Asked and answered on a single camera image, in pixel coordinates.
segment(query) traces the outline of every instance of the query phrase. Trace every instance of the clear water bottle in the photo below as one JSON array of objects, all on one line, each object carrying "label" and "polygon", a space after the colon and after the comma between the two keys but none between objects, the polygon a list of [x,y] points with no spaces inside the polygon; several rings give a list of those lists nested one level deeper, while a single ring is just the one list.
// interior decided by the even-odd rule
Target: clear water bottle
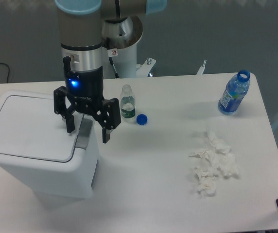
[{"label": "clear water bottle", "polygon": [[130,85],[124,85],[120,95],[121,115],[126,121],[131,122],[135,119],[135,95]]},{"label": "clear water bottle", "polygon": [[231,115],[236,112],[249,89],[249,79],[250,73],[247,70],[241,70],[230,79],[218,103],[218,108],[221,113]]}]

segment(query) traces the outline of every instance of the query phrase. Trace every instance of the tissue paper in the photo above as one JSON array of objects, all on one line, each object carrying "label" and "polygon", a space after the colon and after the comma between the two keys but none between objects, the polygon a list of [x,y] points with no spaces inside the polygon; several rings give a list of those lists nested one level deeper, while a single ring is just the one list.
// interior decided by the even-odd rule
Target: tissue paper
[{"label": "tissue paper", "polygon": [[198,157],[209,161],[208,167],[197,166],[194,172],[198,176],[198,192],[201,196],[213,196],[216,192],[215,178],[222,175],[224,178],[239,175],[236,157],[230,153],[231,146],[216,136],[215,132],[207,131],[209,145],[212,148],[200,148],[190,157]]}]

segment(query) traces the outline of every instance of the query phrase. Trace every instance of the blue bottle cap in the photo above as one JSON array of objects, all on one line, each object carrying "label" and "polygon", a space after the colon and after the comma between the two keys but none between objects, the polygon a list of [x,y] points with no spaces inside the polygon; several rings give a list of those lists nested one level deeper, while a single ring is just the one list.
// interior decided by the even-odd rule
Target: blue bottle cap
[{"label": "blue bottle cap", "polygon": [[242,69],[240,72],[237,74],[237,80],[245,83],[250,79],[250,73],[248,70]]},{"label": "blue bottle cap", "polygon": [[137,123],[139,125],[145,125],[148,122],[148,117],[145,114],[139,114],[137,116]]}]

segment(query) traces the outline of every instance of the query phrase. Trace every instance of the gray wall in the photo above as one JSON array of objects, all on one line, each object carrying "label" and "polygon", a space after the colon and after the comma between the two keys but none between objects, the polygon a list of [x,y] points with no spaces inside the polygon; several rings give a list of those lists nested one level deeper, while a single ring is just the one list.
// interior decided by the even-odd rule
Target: gray wall
[{"label": "gray wall", "polygon": [[[269,118],[278,111],[278,0],[169,0],[140,17],[138,63],[157,60],[156,76],[253,72]],[[0,0],[0,62],[10,82],[63,80],[53,0]],[[6,68],[0,67],[0,83]],[[275,132],[278,144],[278,129]]]}]

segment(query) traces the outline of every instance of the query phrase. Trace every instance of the white table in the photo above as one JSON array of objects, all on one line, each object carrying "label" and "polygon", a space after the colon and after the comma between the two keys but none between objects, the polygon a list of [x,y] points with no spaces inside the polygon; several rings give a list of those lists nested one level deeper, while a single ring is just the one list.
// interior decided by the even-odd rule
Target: white table
[{"label": "white table", "polygon": [[[254,75],[237,114],[217,109],[233,74],[105,80],[104,96],[130,84],[148,124],[122,122],[101,143],[94,196],[88,200],[34,193],[0,168],[0,232],[216,233],[278,229],[278,150]],[[63,82],[0,84],[52,93]],[[199,198],[189,153],[206,128],[228,142],[240,179],[217,181]]]}]

